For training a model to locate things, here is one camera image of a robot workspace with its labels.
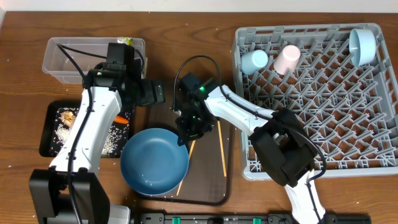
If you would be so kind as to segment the yellow foil snack wrapper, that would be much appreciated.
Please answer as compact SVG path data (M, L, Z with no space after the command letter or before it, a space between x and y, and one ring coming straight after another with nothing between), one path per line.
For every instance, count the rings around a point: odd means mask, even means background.
M133 45L134 39L132 37L118 37L117 42L119 44Z

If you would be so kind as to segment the dark blue plate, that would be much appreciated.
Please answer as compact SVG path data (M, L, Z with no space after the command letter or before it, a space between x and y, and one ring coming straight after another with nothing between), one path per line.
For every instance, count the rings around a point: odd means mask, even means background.
M121 173L136 192L162 195L176 188L189 167L188 149L178 136L162 128L149 128L131 137L124 146Z

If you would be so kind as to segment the orange carrot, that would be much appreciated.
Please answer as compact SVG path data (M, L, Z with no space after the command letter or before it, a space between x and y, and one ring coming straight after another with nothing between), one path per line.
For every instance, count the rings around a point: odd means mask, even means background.
M114 122L120 123L120 124L129 124L129 120L127 118L124 118L122 116L117 115L114 119Z

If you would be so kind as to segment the white rice pile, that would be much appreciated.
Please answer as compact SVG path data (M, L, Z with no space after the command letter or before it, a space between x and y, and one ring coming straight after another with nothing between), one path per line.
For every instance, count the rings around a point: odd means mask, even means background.
M61 113L64 111L72 111L77 117L78 110L78 108L59 108L57 110L55 114L55 124L49 149L50 156L55 157L60 152L72 130L72 128L69 128L67 125L62 123L60 119ZM118 115L127 118L130 123L130 111L121 111ZM120 124L113 122L106 137L101 157L119 158L124 145L127 143L129 130L129 124Z

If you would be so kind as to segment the brown food scrap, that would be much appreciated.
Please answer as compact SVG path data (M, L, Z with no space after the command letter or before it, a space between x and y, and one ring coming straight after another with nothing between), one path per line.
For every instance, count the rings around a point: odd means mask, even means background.
M63 124L67 125L69 128L72 128L76 120L76 116L72 111L64 111L61 113L60 119Z

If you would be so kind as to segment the light blue cup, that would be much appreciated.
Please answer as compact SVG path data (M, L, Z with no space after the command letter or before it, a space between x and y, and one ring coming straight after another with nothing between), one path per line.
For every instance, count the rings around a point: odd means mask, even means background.
M263 50L255 50L241 56L241 71L246 75L253 75L265 67L268 63L268 55Z

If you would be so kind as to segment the pink cup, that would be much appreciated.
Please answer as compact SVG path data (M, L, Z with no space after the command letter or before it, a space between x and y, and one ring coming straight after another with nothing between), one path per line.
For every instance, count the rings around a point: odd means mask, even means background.
M294 71L299 62L300 55L298 47L294 45L285 46L274 60L274 70L281 75L285 75L288 71Z

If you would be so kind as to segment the light blue bowl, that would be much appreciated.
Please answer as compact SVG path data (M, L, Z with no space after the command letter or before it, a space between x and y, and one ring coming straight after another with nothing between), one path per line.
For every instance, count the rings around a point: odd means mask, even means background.
M371 30L353 29L349 34L349 52L355 67L373 61L376 55L376 39Z

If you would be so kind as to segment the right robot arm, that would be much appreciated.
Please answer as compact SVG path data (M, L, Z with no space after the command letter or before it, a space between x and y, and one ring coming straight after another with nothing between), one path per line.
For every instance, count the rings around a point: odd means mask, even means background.
M174 81L173 100L178 145L203 137L215 119L223 119L240 129L251 142L262 168L283 186L298 223L324 223L322 207L314 180L315 157L320 151L309 139L296 115L287 108L264 109L241 98L214 79L202 82L193 73Z

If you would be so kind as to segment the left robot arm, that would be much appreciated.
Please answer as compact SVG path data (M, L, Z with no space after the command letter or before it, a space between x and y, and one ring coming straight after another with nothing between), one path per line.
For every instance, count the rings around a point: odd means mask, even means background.
M98 180L106 137L123 105L165 100L162 82L126 66L101 63L82 76L78 115L48 169L36 169L29 188L39 223L130 223L131 209L113 205Z

